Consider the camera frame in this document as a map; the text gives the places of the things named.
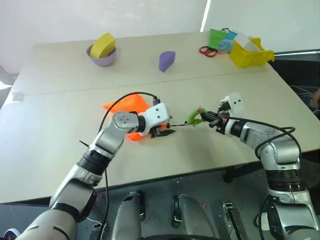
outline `blue item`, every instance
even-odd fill
[[[230,39],[224,39],[218,44],[217,50],[219,52],[230,53],[232,47],[234,46],[234,42]]]
[[[233,40],[237,35],[238,35],[238,33],[234,32],[234,31],[229,31],[228,34],[226,35],[225,39]]]

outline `purple wedge block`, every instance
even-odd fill
[[[165,51],[161,53],[159,57],[159,69],[161,72],[165,72],[174,62],[176,58],[176,52]]]

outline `yellow sponge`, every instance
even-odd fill
[[[116,46],[116,39],[108,32],[99,37],[93,44],[90,56],[96,59],[107,57]]]

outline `cable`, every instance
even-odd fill
[[[297,94],[300,98],[303,98],[303,97],[309,97],[309,98],[312,98],[313,95],[309,94],[309,93],[298,93]]]
[[[230,29],[227,28],[227,27],[224,27],[220,30],[221,32],[224,32],[224,33],[229,33],[230,32]]]
[[[151,94],[151,93],[148,93],[148,92],[143,92],[143,91],[131,92],[131,93],[128,93],[128,94],[120,97],[120,98],[119,98],[117,101],[115,101],[115,102],[111,105],[111,107],[105,112],[105,114],[104,114],[104,116],[103,116],[103,119],[102,119],[102,121],[101,121],[101,124],[100,124],[98,133],[101,131],[101,129],[102,129],[103,125],[104,125],[104,122],[105,122],[105,120],[106,120],[106,118],[107,118],[107,115],[109,114],[109,112],[111,111],[111,109],[112,109],[117,103],[119,103],[122,99],[124,99],[124,98],[126,98],[126,97],[128,97],[128,96],[131,96],[131,95],[135,95],[135,94],[148,95],[148,96],[153,97],[154,99],[158,99],[157,96],[155,96],[155,95],[153,95],[153,94]]]
[[[294,85],[292,85],[291,87],[294,87],[294,88],[296,88],[296,89],[299,89],[299,90],[304,91],[304,92],[309,93],[309,94],[313,94],[312,92],[310,92],[310,91],[308,91],[308,90],[306,90],[306,89],[304,89],[304,88],[302,88],[302,87],[299,87],[299,86],[294,86]]]
[[[135,95],[135,94],[142,94],[142,95],[148,95],[148,96],[153,97],[153,104],[160,102],[160,100],[158,99],[158,97],[157,97],[156,95],[153,95],[153,94],[148,93],[148,92],[136,91],[136,92],[128,93],[128,94],[120,97],[117,101],[115,101],[115,102],[111,105],[111,107],[105,112],[105,114],[104,114],[104,116],[103,116],[103,118],[102,118],[102,121],[101,121],[99,130],[98,130],[98,133],[101,131],[101,129],[102,129],[104,123],[105,123],[105,120],[106,120],[108,114],[110,113],[111,109],[112,109],[117,103],[119,103],[122,99],[124,99],[124,98],[126,98],[126,97],[128,97],[128,96],[131,96],[131,95]],[[103,218],[103,222],[102,222],[102,227],[100,228],[100,231],[99,231],[97,240],[102,240],[102,235],[103,235],[103,231],[104,231],[105,228],[106,228],[106,221],[107,221],[107,216],[108,216],[108,211],[109,211],[108,177],[107,177],[107,170],[106,170],[106,169],[104,170],[104,177],[105,177],[106,209],[105,209],[105,213],[104,213],[104,218]]]
[[[88,219],[89,221],[93,222],[93,223],[96,223],[96,224],[100,224],[101,225],[101,222],[97,221],[97,220],[92,220],[91,218],[86,218]]]
[[[89,144],[85,143],[84,141],[79,140],[79,142],[85,145],[87,148],[89,147]]]
[[[298,93],[296,93],[298,96],[313,96],[313,94],[312,93],[307,93],[307,92],[298,92]]]
[[[261,226],[261,216],[262,216],[262,211],[264,209],[264,206],[265,206],[267,200],[269,199],[269,196],[270,196],[269,194],[267,194],[265,196],[265,198],[264,198],[264,200],[263,200],[263,202],[262,202],[262,204],[260,206],[259,214],[258,214],[258,228],[259,228],[259,234],[260,234],[261,240],[265,240],[264,233],[262,231],[262,226]]]
[[[184,194],[184,193],[182,193],[182,194],[180,194],[179,196],[178,196],[178,199],[181,197],[181,196],[188,196],[187,194]]]
[[[187,123],[187,121],[184,122],[184,124],[169,124],[170,127],[180,127],[180,126],[190,126],[191,124]]]
[[[224,119],[231,119],[231,120],[237,120],[237,121],[244,121],[244,122],[249,122],[249,123],[253,123],[253,124],[260,124],[260,125],[264,125],[264,126],[267,126],[267,127],[270,127],[270,128],[274,128],[276,130],[279,130],[281,132],[283,132],[282,134],[279,134],[277,136],[273,136],[265,141],[263,141],[262,143],[260,143],[255,149],[254,149],[254,153],[255,153],[255,156],[260,160],[260,157],[259,157],[259,154],[258,154],[258,151],[259,151],[259,148],[261,146],[263,146],[264,144],[272,141],[272,140],[275,140],[275,139],[278,139],[278,138],[281,138],[283,136],[289,136],[294,142],[295,144],[297,145],[298,149],[299,149],[299,158],[302,159],[302,152],[301,152],[301,147],[300,147],[300,144],[298,142],[298,140],[291,134],[293,133],[296,129],[292,126],[289,126],[289,127],[278,127],[278,126],[275,126],[275,125],[272,125],[272,124],[269,124],[269,123],[265,123],[265,122],[262,122],[262,121],[256,121],[256,120],[251,120],[251,119],[247,119],[247,118],[240,118],[240,117],[231,117],[231,116],[225,116],[225,115],[220,115],[219,114],[219,117],[221,118],[224,118]]]
[[[101,223],[101,228],[98,234],[97,240],[102,239],[102,235],[104,232],[104,229],[106,228],[106,222],[107,222],[107,216],[108,216],[108,211],[109,211],[109,194],[108,194],[108,177],[107,177],[107,171],[104,171],[104,178],[105,178],[105,199],[106,199],[106,208],[105,208],[105,213],[104,213],[104,218]]]

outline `white wall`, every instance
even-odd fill
[[[0,0],[0,65],[20,71],[32,45],[198,32],[206,0]]]
[[[275,52],[320,48],[320,0],[210,0],[204,30],[229,27]],[[0,0],[0,65],[37,43],[198,32],[206,0]]]
[[[320,0],[211,0],[210,28],[259,37],[275,52],[320,49]]]

